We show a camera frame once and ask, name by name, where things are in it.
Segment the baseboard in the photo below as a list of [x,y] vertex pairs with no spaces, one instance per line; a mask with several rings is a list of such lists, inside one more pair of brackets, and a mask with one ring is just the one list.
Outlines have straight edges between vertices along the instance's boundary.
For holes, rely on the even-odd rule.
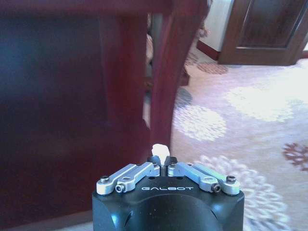
[[206,54],[208,57],[214,60],[218,60],[220,52],[211,48],[210,46],[206,45],[202,41],[197,42],[197,49],[204,54]]
[[2,231],[52,231],[92,221],[92,210],[53,218]]
[[303,51],[301,59],[308,59],[308,51]]

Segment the black screw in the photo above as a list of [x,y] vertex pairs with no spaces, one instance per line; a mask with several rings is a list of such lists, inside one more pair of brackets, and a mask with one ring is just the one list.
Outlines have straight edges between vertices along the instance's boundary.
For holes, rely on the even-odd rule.
[[234,184],[236,182],[236,177],[235,176],[227,176],[226,181],[229,184]]
[[109,180],[109,176],[102,176],[101,183],[107,182]]

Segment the patterned carpet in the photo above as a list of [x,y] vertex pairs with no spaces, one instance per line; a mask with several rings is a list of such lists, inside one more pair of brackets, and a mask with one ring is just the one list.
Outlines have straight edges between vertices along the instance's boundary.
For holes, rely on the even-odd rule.
[[[191,80],[178,91],[173,155],[239,179],[245,231],[307,231],[308,60],[218,65],[192,49],[186,65]],[[90,230],[91,223],[61,229]]]

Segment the dark red wooden furniture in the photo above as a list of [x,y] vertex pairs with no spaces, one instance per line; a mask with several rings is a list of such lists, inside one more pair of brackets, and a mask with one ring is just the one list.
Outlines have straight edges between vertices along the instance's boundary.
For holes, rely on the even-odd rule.
[[[170,145],[179,76],[207,12],[206,0],[0,1],[0,229],[89,210],[100,175]],[[147,13],[163,14],[151,129]]]

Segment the door panel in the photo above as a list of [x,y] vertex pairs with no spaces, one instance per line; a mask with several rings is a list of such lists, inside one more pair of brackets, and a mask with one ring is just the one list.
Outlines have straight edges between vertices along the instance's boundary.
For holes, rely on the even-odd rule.
[[219,63],[296,63],[308,32],[307,6],[307,0],[235,0]]

